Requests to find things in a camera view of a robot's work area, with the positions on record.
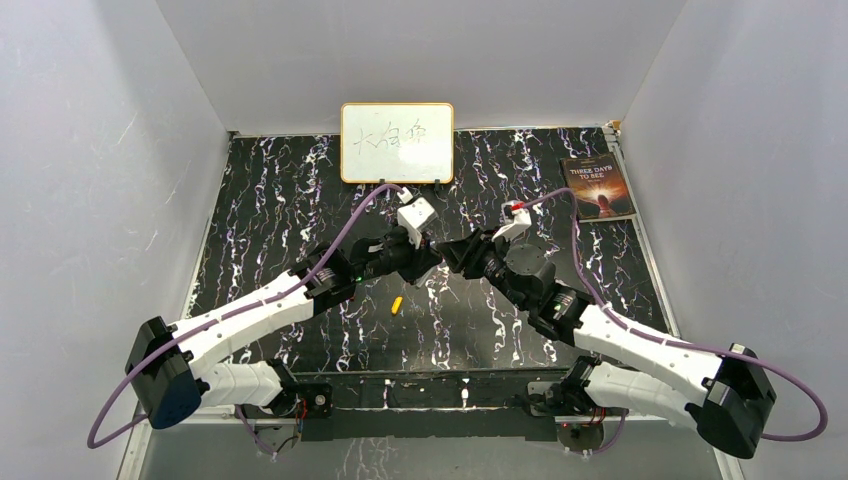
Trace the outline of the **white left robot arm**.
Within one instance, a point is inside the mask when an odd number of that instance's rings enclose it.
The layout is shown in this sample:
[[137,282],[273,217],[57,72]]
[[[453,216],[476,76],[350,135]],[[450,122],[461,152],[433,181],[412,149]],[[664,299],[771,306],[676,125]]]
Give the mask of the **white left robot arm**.
[[193,318],[144,322],[125,372],[149,424],[175,426],[200,408],[252,405],[275,416],[294,411],[299,391],[280,361],[229,364],[237,350],[351,300],[357,286],[393,273],[415,285],[442,257],[428,238],[413,245],[395,226],[349,251],[323,243],[265,286]]

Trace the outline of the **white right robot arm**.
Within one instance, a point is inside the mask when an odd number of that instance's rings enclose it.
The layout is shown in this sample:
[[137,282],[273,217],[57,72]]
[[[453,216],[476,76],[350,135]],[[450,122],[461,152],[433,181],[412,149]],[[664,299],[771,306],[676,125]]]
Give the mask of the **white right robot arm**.
[[620,361],[578,363],[560,386],[571,411],[639,411],[692,428],[728,455],[754,456],[777,395],[753,350],[734,343],[705,352],[650,328],[639,331],[610,305],[557,280],[554,264],[532,244],[511,246],[476,230],[436,248],[452,272],[486,279],[537,333]]

